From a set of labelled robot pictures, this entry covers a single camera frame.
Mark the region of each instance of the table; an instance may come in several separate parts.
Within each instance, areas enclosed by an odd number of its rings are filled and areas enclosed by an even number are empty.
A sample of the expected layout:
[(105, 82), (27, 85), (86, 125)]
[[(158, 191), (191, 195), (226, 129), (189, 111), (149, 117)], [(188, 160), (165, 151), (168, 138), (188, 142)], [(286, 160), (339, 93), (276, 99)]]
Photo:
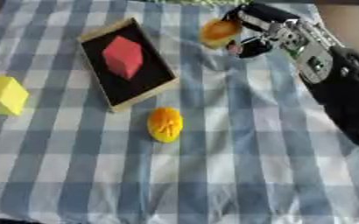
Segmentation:
[[(280, 4), (319, 19), (312, 5)], [(327, 119), (284, 54), (234, 59), (197, 41), (230, 7), (6, 1), (0, 74), (31, 93), (0, 116), (0, 217), (44, 223), (359, 223), (359, 148)], [(81, 33), (134, 17), (180, 84), (107, 110)], [(245, 31), (243, 36), (251, 35)], [(145, 127), (179, 109), (174, 143)]]

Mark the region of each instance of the red cube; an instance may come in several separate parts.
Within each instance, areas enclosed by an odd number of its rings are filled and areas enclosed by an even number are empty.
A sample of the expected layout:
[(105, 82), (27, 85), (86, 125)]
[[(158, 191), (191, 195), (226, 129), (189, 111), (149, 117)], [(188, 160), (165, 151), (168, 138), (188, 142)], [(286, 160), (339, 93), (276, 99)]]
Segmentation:
[(126, 80), (130, 80), (143, 64), (140, 44), (121, 36), (103, 50), (103, 58), (113, 74), (121, 75)]

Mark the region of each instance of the yellow cube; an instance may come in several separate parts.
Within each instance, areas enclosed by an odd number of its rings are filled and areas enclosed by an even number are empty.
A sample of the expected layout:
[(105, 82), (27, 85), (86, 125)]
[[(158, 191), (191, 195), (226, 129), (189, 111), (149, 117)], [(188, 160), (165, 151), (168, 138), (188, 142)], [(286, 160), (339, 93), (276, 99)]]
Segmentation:
[(0, 76), (0, 115), (18, 116), (28, 92), (13, 78)]

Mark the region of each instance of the orange toy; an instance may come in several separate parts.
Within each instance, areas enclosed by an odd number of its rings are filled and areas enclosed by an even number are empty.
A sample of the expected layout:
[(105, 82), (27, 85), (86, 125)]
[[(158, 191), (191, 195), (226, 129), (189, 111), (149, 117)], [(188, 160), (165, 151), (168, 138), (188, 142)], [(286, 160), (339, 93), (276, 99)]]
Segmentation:
[(242, 26), (235, 21), (214, 18), (201, 28), (199, 41), (209, 48), (216, 49), (228, 44), (241, 30)]
[(147, 127), (156, 140), (170, 143), (182, 131), (182, 116), (173, 108), (156, 108), (148, 117)]

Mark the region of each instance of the black tray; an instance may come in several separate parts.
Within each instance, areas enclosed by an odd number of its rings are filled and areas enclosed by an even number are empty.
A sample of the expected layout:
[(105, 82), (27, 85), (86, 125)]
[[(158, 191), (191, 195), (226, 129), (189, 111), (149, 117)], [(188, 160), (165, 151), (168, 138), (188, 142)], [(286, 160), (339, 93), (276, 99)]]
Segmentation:
[[(143, 49), (143, 65), (130, 80), (110, 72), (102, 56), (106, 46), (119, 35), (139, 43)], [(83, 34), (79, 41), (113, 111), (154, 96), (177, 80), (134, 18)]]

